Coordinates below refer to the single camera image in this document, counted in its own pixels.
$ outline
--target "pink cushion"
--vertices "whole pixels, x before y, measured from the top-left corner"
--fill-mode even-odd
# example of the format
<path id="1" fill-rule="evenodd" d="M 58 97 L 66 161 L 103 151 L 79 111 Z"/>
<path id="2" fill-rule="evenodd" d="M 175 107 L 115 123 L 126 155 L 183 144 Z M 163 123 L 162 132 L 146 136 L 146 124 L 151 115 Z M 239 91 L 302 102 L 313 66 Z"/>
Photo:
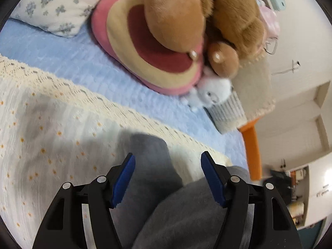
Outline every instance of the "pink cushion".
<path id="1" fill-rule="evenodd" d="M 152 90 L 185 94 L 200 78 L 202 45 L 197 62 L 163 47 L 147 27 L 143 0 L 101 0 L 91 24 L 102 48 Z"/>

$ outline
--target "small white stuffed animal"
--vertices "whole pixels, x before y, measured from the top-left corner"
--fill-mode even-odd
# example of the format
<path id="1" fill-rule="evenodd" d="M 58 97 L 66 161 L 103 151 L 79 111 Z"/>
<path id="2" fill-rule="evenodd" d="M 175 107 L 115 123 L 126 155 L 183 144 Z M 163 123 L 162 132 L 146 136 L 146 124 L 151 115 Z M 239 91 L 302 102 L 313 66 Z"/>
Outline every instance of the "small white stuffed animal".
<path id="1" fill-rule="evenodd" d="M 209 67 L 203 69 L 203 76 L 188 94 L 180 97 L 180 101 L 188 105 L 193 112 L 203 107 L 212 107 L 224 103 L 232 93 L 232 83 L 215 74 Z"/>

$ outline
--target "light blue mattress cover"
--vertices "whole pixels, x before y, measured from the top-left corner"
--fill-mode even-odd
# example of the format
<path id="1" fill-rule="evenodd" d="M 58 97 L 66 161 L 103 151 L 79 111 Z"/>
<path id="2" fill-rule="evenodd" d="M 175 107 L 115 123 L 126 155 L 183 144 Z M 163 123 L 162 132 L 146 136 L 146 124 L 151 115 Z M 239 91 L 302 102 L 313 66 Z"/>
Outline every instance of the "light blue mattress cover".
<path id="1" fill-rule="evenodd" d="M 168 124 L 224 153 L 234 165 L 248 169 L 238 131 L 221 135 L 204 110 L 193 113 L 177 96 L 161 95 L 144 86 L 101 49 L 88 24 L 77 36 L 64 38 L 9 19 L 0 33 L 0 53 Z"/>

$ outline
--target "person's leg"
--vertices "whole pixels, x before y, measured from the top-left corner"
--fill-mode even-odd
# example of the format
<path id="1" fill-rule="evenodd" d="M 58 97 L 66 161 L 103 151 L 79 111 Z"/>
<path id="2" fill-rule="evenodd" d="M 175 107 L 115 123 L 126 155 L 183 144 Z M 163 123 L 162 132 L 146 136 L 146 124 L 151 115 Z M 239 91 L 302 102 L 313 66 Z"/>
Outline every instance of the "person's leg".
<path id="1" fill-rule="evenodd" d="M 182 187 L 165 141 L 134 134 L 128 151 L 136 158 L 136 168 L 112 219 L 123 248 L 130 248 L 144 223 L 160 201 Z"/>
<path id="2" fill-rule="evenodd" d="M 246 182 L 249 173 L 228 167 L 231 175 Z M 211 249 L 222 226 L 226 209 L 213 199 L 205 178 L 190 183 L 162 201 L 137 236 L 133 249 Z M 251 236 L 253 205 L 248 208 L 241 248 Z"/>

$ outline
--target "floral pillow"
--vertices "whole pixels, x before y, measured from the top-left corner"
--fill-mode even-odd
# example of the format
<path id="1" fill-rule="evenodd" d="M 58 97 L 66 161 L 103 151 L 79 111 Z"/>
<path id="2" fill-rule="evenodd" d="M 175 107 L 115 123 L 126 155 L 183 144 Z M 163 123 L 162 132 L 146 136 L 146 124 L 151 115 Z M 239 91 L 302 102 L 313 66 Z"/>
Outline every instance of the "floral pillow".
<path id="1" fill-rule="evenodd" d="M 21 0 L 12 18 L 53 34 L 72 37 L 99 0 Z"/>

